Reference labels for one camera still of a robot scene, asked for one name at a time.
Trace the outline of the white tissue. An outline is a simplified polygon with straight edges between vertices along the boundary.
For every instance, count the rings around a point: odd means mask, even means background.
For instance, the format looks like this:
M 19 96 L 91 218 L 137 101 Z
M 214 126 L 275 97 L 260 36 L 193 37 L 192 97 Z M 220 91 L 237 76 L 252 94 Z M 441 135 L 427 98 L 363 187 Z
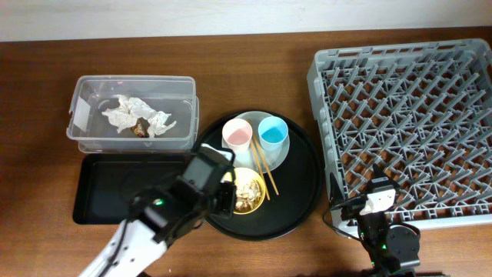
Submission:
M 125 95 L 117 95 L 117 97 L 119 106 L 117 108 L 108 108 L 102 112 L 109 124 L 117 129 L 117 133 L 121 133 L 127 128 L 131 129 L 138 119 L 145 127 L 149 138 L 163 135 L 177 124 L 176 121 L 167 123 L 171 114 L 151 108 L 140 98 L 127 97 Z

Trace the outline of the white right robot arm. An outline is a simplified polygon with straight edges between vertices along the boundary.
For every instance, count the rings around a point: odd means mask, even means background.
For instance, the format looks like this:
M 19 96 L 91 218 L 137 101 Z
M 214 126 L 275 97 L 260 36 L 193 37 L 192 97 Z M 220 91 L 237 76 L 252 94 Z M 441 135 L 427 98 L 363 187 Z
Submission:
M 340 195 L 336 189 L 330 198 L 332 211 L 341 212 L 342 220 L 357 221 L 357 236 L 353 236 L 333 223 L 329 225 L 334 231 L 359 241 L 368 252 L 374 270 L 377 274 L 388 276 L 385 268 L 383 254 L 387 250 L 387 243 L 383 241 L 383 234 L 389 229 L 389 223 L 385 212 L 394 204 L 397 190 L 400 185 L 391 179 L 384 170 L 374 164 L 372 165 L 374 176 L 366 184 L 366 191 L 346 200 L 337 200 Z

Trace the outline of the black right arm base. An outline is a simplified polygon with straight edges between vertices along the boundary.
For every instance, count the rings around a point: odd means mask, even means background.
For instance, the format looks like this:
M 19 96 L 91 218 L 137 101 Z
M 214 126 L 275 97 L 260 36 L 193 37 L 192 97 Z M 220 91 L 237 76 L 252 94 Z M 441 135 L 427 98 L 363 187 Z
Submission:
M 371 276 L 415 276 L 414 269 L 421 263 L 420 238 L 420 230 L 412 225 L 389 225 L 371 250 Z

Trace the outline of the yellow bowl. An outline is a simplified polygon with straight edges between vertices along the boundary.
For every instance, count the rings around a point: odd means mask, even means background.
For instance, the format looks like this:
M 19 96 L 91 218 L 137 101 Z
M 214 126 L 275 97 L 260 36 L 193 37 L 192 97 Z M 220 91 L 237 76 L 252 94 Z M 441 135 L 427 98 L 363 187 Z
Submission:
M 257 210 L 266 197 L 266 185 L 262 177 L 253 169 L 234 169 L 236 203 L 234 214 L 246 215 Z

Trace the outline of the wooden chopstick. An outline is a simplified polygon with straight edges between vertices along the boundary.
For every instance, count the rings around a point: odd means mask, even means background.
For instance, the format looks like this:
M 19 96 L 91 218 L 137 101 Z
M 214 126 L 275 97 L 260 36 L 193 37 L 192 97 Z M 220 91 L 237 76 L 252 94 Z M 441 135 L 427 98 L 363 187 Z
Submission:
M 279 195 L 279 191 L 278 191 L 278 188 L 276 186 L 275 180 L 273 178 L 273 175 L 271 174 L 271 170 L 270 170 L 270 168 L 268 166 L 268 163 L 266 161 L 266 158 L 264 157 L 264 154 L 263 154 L 262 148 L 260 146 L 260 143 L 259 143 L 259 141 L 257 139 L 257 136 L 255 134 L 253 134 L 253 141 L 254 141 L 255 147 L 256 147 L 256 149 L 258 151 L 258 154 L 260 155 L 260 159 L 261 159 L 261 161 L 262 161 L 262 163 L 263 163 L 263 165 L 264 165 L 264 167 L 266 169 L 266 172 L 267 172 L 268 177 L 269 177 L 269 179 L 271 181 L 271 184 L 272 184 L 272 186 L 274 188 L 274 192 L 275 192 L 276 195 Z
M 261 167 L 261 162 L 260 162 L 260 159 L 258 158 L 258 153 L 257 153 L 257 149 L 255 147 L 255 143 L 253 140 L 251 140 L 251 151 L 253 153 L 253 156 L 254 156 L 254 161 L 256 163 L 256 166 L 258 167 L 258 174 L 260 175 L 263 183 L 264 183 L 264 187 L 265 187 L 265 195 L 267 197 L 267 200 L 270 201 L 270 195 L 269 195 L 269 192 L 268 192 L 268 188 L 266 186 L 266 181 L 264 179 L 264 173 L 262 172 L 262 167 Z

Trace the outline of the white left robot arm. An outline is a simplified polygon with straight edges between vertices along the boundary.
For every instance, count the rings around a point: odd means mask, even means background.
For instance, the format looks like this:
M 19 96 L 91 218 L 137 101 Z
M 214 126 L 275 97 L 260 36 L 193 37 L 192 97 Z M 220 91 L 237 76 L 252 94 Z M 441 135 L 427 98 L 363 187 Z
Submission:
M 184 172 L 169 185 L 137 192 L 128 215 L 97 257 L 80 273 L 140 276 L 179 238 L 211 215 L 230 218 L 236 202 L 235 153 L 201 144 Z

